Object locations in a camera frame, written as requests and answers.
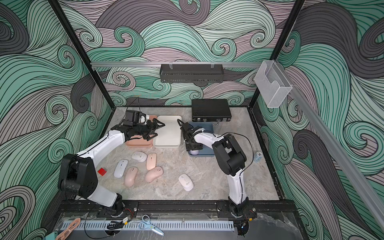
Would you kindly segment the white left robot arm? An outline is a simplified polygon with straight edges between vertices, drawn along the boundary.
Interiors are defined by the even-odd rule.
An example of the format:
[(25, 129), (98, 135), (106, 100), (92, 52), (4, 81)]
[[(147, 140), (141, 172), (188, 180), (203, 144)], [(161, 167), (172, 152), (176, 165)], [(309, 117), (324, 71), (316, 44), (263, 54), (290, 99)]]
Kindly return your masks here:
[(158, 135), (156, 130), (165, 126), (156, 118), (146, 123), (115, 125), (90, 147), (62, 158), (58, 189), (99, 204), (113, 218), (121, 216), (125, 209), (122, 196), (99, 184), (97, 166), (110, 152), (134, 139), (134, 136), (149, 141)]

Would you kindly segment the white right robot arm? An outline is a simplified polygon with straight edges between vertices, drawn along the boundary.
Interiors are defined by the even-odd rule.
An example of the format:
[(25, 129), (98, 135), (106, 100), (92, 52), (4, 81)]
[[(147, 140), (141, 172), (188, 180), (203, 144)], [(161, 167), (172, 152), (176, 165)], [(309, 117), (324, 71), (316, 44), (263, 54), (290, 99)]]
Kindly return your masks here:
[(235, 217), (241, 217), (249, 201), (243, 178), (247, 157), (236, 138), (231, 133), (216, 135), (190, 123), (179, 122), (179, 125), (186, 150), (191, 155), (197, 155), (203, 147), (213, 150), (220, 169), (227, 175), (230, 212)]

